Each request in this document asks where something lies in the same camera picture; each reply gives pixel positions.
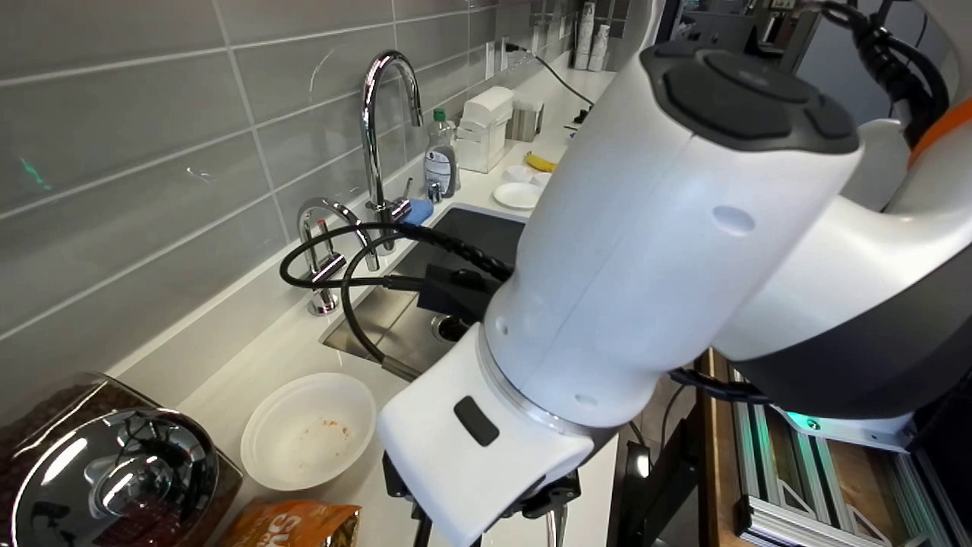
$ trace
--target gray tile wall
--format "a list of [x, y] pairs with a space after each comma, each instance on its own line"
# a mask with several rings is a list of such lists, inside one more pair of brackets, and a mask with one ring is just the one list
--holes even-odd
[[[306, 197], [360, 193], [354, 88], [376, 52], [405, 50], [426, 110], [454, 110], [485, 86], [481, 44], [497, 14], [521, 6], [6, 0], [0, 415], [107, 371], [267, 261]], [[385, 170], [422, 151], [394, 99], [379, 120]], [[280, 288], [265, 295], [208, 322], [240, 343], [283, 311]]]

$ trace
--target white countertop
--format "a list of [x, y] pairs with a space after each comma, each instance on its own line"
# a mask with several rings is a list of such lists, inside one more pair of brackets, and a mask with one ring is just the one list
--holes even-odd
[[[585, 78], [592, 94], [603, 88], [603, 75]], [[556, 99], [547, 103], [547, 129], [543, 129], [543, 151], [566, 148], [568, 132], [566, 118], [578, 111], [580, 99]], [[506, 165], [521, 162], [529, 144], [509, 144], [504, 165], [491, 174], [468, 174], [463, 170], [463, 190], [442, 200], [427, 226], [435, 226], [445, 210], [477, 210], [504, 220], [525, 220], [529, 214], [504, 210], [491, 200], [494, 185]], [[411, 247], [397, 247], [392, 256], [384, 258], [384, 267], [394, 263]], [[181, 404], [181, 414], [193, 415], [212, 441], [240, 464], [240, 433], [256, 411], [256, 404], [269, 394], [272, 388], [285, 385], [287, 380], [320, 373], [320, 371], [344, 371], [359, 377], [371, 385], [376, 404], [385, 404], [394, 392], [406, 384], [385, 373], [379, 365], [336, 351], [322, 345], [322, 335], [341, 319], [332, 315], [310, 315], [306, 306], [294, 306], [280, 322], [272, 322], [262, 336], [244, 345], [229, 365], [222, 365], [202, 385], [193, 388]], [[415, 520], [411, 520], [411, 500], [389, 497], [379, 467], [379, 441], [374, 438], [364, 455], [336, 479], [310, 488], [310, 493], [269, 493], [262, 488], [246, 476], [233, 514], [248, 504], [253, 497], [265, 494], [310, 494], [322, 500], [352, 500], [360, 504], [360, 525], [354, 535], [354, 547], [394, 547], [411, 545], [415, 532]], [[616, 444], [609, 441], [592, 463], [580, 472], [582, 497], [570, 500], [568, 509], [568, 547], [599, 547], [608, 545], [608, 514], [609, 514], [609, 487], [612, 487], [612, 455]], [[502, 547], [547, 547], [547, 520], [502, 520], [494, 530], [485, 532], [483, 545]]]

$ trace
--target faucet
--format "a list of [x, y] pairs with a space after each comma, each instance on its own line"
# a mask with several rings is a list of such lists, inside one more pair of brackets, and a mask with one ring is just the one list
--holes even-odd
[[376, 162], [376, 129], [374, 129], [374, 115], [376, 115], [376, 86], [379, 86], [379, 75], [394, 66], [401, 83], [405, 83], [405, 90], [406, 90], [406, 106], [411, 106], [411, 115], [413, 115], [413, 126], [422, 126], [422, 98], [420, 98], [420, 75], [413, 70], [413, 64], [389, 50], [384, 55], [376, 55], [371, 64], [367, 64], [367, 72], [364, 72], [364, 86], [360, 86], [360, 148], [364, 148], [364, 180], [367, 180], [367, 190], [371, 190], [371, 200], [374, 200], [374, 210], [376, 210], [376, 220], [379, 222], [401, 222], [406, 214], [411, 214], [411, 204], [406, 204], [406, 193], [397, 197], [397, 200], [385, 200], [385, 182], [384, 182], [384, 174], [379, 174], [379, 162]]
[[[301, 232], [303, 242], [310, 238], [332, 233], [332, 229], [328, 229], [332, 214], [336, 214], [348, 229], [359, 226], [359, 216], [348, 208], [328, 200], [328, 197], [312, 197], [301, 208], [301, 216], [297, 216], [297, 232]], [[359, 238], [360, 248], [371, 247], [371, 238], [360, 229], [354, 232], [354, 238]], [[332, 238], [325, 239], [325, 247], [328, 247], [325, 258], [316, 256], [316, 247], [306, 248], [306, 278], [312, 278], [312, 283], [336, 277], [346, 263], [346, 258], [335, 248]], [[379, 270], [379, 261], [374, 252], [367, 256], [367, 267]], [[312, 313], [336, 311], [335, 293], [316, 288], [310, 311]]]

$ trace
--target wire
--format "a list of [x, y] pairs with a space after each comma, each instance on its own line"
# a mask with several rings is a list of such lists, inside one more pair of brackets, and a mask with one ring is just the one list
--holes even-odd
[[[297, 256], [303, 256], [306, 248], [320, 247], [322, 239], [341, 238], [341, 233], [352, 233], [352, 232], [371, 232], [371, 229], [392, 229], [394, 233], [371, 239], [367, 247], [360, 247], [354, 252], [354, 258], [344, 267], [341, 278], [301, 278], [292, 277], [292, 263]], [[385, 351], [367, 336], [367, 330], [359, 322], [359, 313], [352, 306], [352, 285], [385, 285], [394, 293], [422, 293], [427, 283], [422, 277], [354, 277], [359, 263], [374, 256], [384, 242], [397, 239], [397, 238], [411, 238], [411, 239], [422, 239], [431, 247], [440, 247], [445, 252], [454, 252], [459, 258], [470, 261], [473, 267], [491, 274], [494, 278], [506, 278], [512, 274], [512, 267], [506, 267], [504, 261], [454, 239], [445, 238], [440, 232], [431, 229], [420, 229], [420, 226], [397, 226], [397, 222], [360, 222], [360, 226], [346, 226], [346, 229], [335, 229], [328, 233], [310, 238], [301, 247], [294, 247], [283, 261], [280, 261], [280, 277], [287, 285], [301, 285], [301, 288], [341, 288], [341, 306], [346, 315], [348, 330], [359, 336], [359, 343], [379, 362], [385, 365]]]
[[906, 140], [914, 145], [949, 110], [949, 88], [937, 66], [922, 52], [893, 38], [888, 27], [881, 27], [881, 14], [864, 14], [848, 2], [821, 2], [818, 10], [831, 25], [850, 30], [864, 66], [890, 99], [909, 103]]
[[675, 392], [672, 392], [672, 398], [667, 398], [667, 404], [666, 404], [666, 414], [661, 414], [661, 451], [666, 451], [666, 444], [667, 444], [667, 415], [672, 415], [672, 406], [675, 406], [675, 401], [679, 398], [679, 392], [686, 392], [686, 384], [679, 384]]
[[542, 55], [521, 50], [520, 43], [506, 43], [506, 50], [521, 52], [529, 59], [533, 59], [558, 86], [566, 86], [570, 94], [578, 94], [590, 110], [594, 106], [594, 99], [590, 99], [585, 94], [580, 94], [573, 86], [568, 86], [568, 78], [562, 78]]
[[[468, 263], [485, 270], [488, 277], [494, 278], [509, 278], [512, 277], [512, 267], [481, 252], [477, 247], [468, 247], [449, 233], [440, 233], [440, 232], [431, 232], [431, 229], [422, 229], [422, 226], [394, 226], [394, 222], [359, 222], [359, 226], [344, 226], [344, 229], [335, 229], [328, 233], [316, 233], [303, 242], [297, 242], [292, 252], [283, 256], [280, 261], [280, 278], [287, 283], [287, 285], [297, 285], [297, 288], [341, 288], [341, 278], [301, 278], [292, 274], [292, 263], [312, 247], [332, 239], [332, 238], [344, 238], [344, 233], [354, 233], [354, 232], [379, 232], [379, 229], [392, 229], [394, 238], [406, 238], [406, 239], [422, 239], [422, 242], [431, 242], [431, 247], [440, 247], [459, 258], [464, 258]], [[348, 285], [385, 285], [385, 288], [420, 288], [426, 278], [422, 277], [359, 277], [359, 278], [348, 278]]]
[[426, 514], [420, 514], [420, 530], [415, 530], [413, 547], [427, 547], [427, 535], [431, 535], [431, 520]]
[[640, 428], [638, 428], [636, 420], [630, 423], [630, 428], [632, 428], [632, 433], [638, 438], [638, 444], [648, 447], [648, 444], [643, 444], [643, 433], [640, 433]]
[[364, 345], [364, 351], [371, 351], [376, 362], [385, 362], [385, 351], [376, 349], [376, 343], [367, 336], [367, 330], [359, 322], [359, 313], [352, 306], [352, 277], [354, 277], [360, 258], [376, 252], [385, 239], [394, 239], [394, 238], [371, 239], [367, 247], [360, 247], [359, 256], [344, 267], [344, 277], [341, 277], [341, 311], [344, 311], [344, 319], [352, 328], [352, 335], [359, 336], [359, 343]]

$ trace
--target kitchen sink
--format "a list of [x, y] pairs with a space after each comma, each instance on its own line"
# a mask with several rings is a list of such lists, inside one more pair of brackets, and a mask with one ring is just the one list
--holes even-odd
[[[497, 216], [483, 216], [470, 210], [449, 210], [435, 232], [442, 232], [449, 238], [459, 238], [481, 252], [512, 263], [517, 258], [517, 242], [521, 233], [521, 222], [497, 220]], [[459, 256], [415, 242], [397, 267], [389, 270], [389, 277], [426, 277], [426, 267], [454, 267], [454, 270], [473, 270], [468, 261]], [[367, 297], [354, 306], [359, 325], [364, 328], [367, 341], [385, 355], [384, 368], [405, 377], [415, 380], [422, 371], [427, 371], [449, 345], [449, 328], [442, 328], [449, 319], [442, 313], [431, 313], [415, 306], [420, 295], [413, 293], [389, 293], [389, 288], [374, 288]], [[325, 335], [325, 345], [371, 358], [374, 355], [359, 343], [352, 328], [336, 322]]]

